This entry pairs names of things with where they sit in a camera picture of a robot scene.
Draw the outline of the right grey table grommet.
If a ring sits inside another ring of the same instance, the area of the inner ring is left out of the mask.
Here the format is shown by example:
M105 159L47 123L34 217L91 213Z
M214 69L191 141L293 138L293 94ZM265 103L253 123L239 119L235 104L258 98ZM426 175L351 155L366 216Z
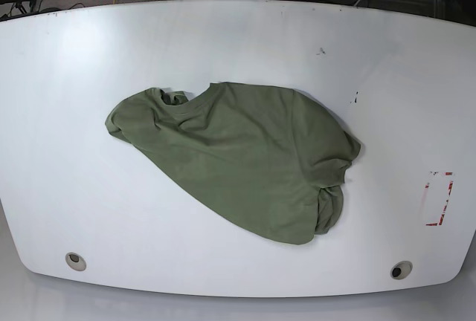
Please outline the right grey table grommet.
M401 261L395 264L391 271L390 276L395 280L402 280L408 277L413 269L413 264L409 261Z

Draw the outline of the grey table grommet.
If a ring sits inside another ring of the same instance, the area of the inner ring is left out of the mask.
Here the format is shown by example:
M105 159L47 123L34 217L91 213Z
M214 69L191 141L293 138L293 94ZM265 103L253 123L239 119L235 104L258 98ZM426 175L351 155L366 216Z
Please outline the grey table grommet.
M413 269L413 264L409 261L401 261L395 264L391 271L390 276L395 280L402 280L408 277Z
M65 256L66 264L73 270L82 272L86 269L86 261L76 253L67 253Z

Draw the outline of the red tape rectangle marking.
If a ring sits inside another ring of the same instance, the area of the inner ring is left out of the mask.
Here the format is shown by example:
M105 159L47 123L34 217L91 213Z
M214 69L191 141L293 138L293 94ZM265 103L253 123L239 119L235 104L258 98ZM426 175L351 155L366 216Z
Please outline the red tape rectangle marking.
M430 172L425 185L422 220L427 227L443 224L454 184L453 172Z

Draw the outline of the green T-shirt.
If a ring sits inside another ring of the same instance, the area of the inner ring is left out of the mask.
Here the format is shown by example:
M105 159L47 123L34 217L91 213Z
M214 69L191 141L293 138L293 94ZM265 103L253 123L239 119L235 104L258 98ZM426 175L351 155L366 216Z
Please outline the green T-shirt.
M232 224L302 245L343 209L360 143L299 91L221 82L188 99L150 88L118 103L108 133Z

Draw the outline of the left grey table grommet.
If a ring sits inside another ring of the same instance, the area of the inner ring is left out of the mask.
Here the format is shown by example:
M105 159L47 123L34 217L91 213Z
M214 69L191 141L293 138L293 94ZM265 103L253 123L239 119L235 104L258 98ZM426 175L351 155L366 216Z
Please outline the left grey table grommet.
M67 253L65 256L66 264L73 270L82 272L86 269L86 261L76 253Z

